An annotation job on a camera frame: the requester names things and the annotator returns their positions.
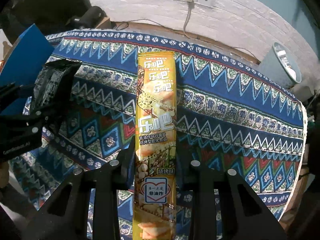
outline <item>silver screw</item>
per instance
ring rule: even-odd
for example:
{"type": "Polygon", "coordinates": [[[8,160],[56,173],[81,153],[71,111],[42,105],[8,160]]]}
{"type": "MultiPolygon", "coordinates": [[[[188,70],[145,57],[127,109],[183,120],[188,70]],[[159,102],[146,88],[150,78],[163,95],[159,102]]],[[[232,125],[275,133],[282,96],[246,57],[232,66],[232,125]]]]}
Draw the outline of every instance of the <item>silver screw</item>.
{"type": "Polygon", "coordinates": [[[33,128],[32,128],[32,132],[33,132],[33,133],[37,133],[38,130],[39,130],[38,127],[33,127],[33,128]]]}
{"type": "Polygon", "coordinates": [[[191,165],[194,167],[198,167],[198,166],[200,166],[200,161],[193,160],[193,161],[191,161],[191,165]]]}
{"type": "Polygon", "coordinates": [[[111,166],[117,166],[117,165],[119,164],[119,161],[118,161],[118,160],[111,160],[111,161],[109,162],[109,164],[110,164],[111,166]]]}
{"type": "Polygon", "coordinates": [[[75,169],[73,170],[73,174],[74,174],[74,175],[78,175],[78,174],[80,174],[82,171],[83,171],[83,170],[82,170],[81,168],[75,168],[75,169]]]}
{"type": "Polygon", "coordinates": [[[234,169],[229,169],[228,170],[228,174],[231,175],[231,176],[234,176],[234,175],[237,174],[237,172],[234,169]]]}

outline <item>black package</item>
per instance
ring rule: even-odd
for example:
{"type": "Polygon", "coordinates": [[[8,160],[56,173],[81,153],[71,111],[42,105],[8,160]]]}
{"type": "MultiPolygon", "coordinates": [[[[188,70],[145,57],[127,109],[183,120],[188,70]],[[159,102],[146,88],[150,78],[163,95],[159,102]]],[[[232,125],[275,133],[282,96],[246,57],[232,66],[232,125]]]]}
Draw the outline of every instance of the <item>black package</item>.
{"type": "Polygon", "coordinates": [[[61,115],[56,116],[50,124],[53,132],[59,131],[63,112],[70,100],[73,78],[81,65],[82,61],[71,59],[47,62],[36,79],[30,113],[37,111],[41,106],[53,103],[60,103],[64,107],[61,115]]]}

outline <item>yellow chip bag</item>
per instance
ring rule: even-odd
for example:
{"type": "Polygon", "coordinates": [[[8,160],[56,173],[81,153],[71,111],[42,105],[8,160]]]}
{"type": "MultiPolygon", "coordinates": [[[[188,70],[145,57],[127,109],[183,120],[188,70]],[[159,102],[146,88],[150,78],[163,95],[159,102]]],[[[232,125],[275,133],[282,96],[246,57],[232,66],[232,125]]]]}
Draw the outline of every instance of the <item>yellow chip bag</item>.
{"type": "Polygon", "coordinates": [[[171,240],[176,227],[176,69],[172,51],[138,55],[132,239],[171,240]]]}

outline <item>light blue trash bin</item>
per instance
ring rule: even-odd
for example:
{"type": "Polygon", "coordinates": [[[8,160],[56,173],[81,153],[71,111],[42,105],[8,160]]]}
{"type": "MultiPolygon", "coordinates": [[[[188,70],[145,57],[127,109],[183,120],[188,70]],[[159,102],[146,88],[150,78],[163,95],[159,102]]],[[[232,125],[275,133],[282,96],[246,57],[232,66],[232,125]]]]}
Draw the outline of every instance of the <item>light blue trash bin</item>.
{"type": "Polygon", "coordinates": [[[271,50],[261,61],[257,70],[261,74],[271,79],[273,82],[286,89],[289,89],[295,84],[301,82],[301,72],[293,58],[293,55],[285,46],[277,42],[273,43],[271,50]],[[278,53],[281,53],[283,51],[285,51],[285,56],[279,56],[278,53]],[[295,79],[289,74],[288,70],[285,67],[285,64],[289,64],[295,71],[295,79]]]}

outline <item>patterned tablecloth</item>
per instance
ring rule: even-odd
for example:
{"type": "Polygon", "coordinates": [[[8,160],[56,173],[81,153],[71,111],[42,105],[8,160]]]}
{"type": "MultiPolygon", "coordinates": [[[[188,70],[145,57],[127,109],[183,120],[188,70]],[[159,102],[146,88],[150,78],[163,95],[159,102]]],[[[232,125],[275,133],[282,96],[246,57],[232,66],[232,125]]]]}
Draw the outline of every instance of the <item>patterned tablecloth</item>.
{"type": "MultiPolygon", "coordinates": [[[[36,208],[75,167],[99,168],[128,147],[135,133],[137,54],[173,50],[179,140],[209,167],[239,172],[281,217],[297,182],[306,139],[305,109],[293,94],[229,56],[188,42],[113,30],[74,30],[47,39],[57,44],[49,60],[67,57],[84,63],[74,78],[74,107],[59,134],[44,129],[41,148],[12,160],[36,208]]],[[[132,235],[132,194],[118,192],[123,239],[132,235]]],[[[186,239],[192,194],[178,191],[177,198],[177,239],[186,239]]],[[[219,208],[212,215],[221,238],[219,208]]]]}

